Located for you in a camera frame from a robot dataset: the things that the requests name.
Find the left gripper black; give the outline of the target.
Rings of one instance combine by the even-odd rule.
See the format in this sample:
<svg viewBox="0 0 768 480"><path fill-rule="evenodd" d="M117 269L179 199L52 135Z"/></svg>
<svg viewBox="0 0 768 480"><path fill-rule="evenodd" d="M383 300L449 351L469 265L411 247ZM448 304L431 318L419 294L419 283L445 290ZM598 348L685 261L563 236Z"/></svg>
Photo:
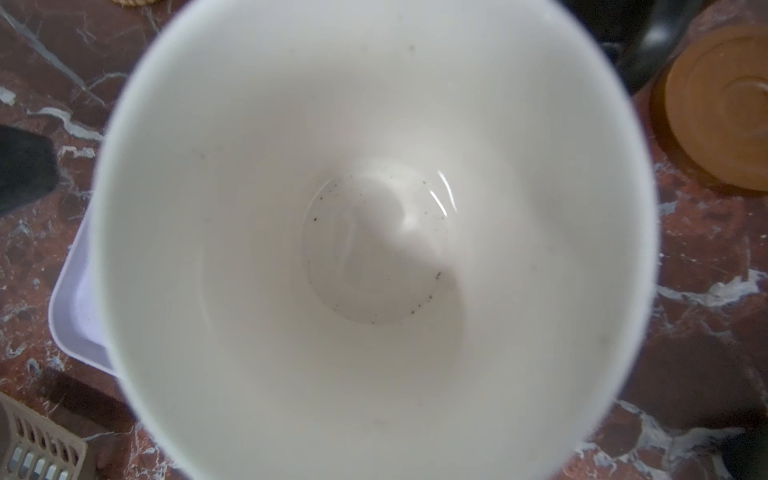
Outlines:
<svg viewBox="0 0 768 480"><path fill-rule="evenodd" d="M1 212L43 198L58 183L57 157L46 136L1 126Z"/></svg>

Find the white mug lilac handle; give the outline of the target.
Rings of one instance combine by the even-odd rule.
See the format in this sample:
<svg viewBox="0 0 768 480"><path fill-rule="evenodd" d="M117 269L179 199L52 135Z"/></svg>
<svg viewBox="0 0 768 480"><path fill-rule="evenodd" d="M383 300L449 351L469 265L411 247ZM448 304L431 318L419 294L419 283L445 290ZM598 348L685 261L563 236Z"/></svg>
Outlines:
<svg viewBox="0 0 768 480"><path fill-rule="evenodd" d="M656 189L555 1L191 1L100 149L110 361L193 479L548 479L647 329Z"/></svg>

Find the black mug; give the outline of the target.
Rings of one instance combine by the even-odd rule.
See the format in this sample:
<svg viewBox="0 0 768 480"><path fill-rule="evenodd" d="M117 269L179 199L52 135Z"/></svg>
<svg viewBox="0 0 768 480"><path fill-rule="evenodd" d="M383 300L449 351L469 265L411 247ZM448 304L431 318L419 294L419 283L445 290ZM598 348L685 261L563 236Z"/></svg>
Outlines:
<svg viewBox="0 0 768 480"><path fill-rule="evenodd" d="M701 0L564 0L629 94L658 74L700 11Z"/></svg>

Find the white rainbow rope coaster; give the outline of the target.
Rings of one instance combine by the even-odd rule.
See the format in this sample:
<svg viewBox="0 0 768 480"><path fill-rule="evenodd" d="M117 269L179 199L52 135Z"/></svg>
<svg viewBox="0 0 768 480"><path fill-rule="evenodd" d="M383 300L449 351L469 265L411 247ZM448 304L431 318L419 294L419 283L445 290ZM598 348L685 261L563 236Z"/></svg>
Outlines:
<svg viewBox="0 0 768 480"><path fill-rule="evenodd" d="M113 3L123 7L138 8L156 4L161 0L112 0Z"/></svg>

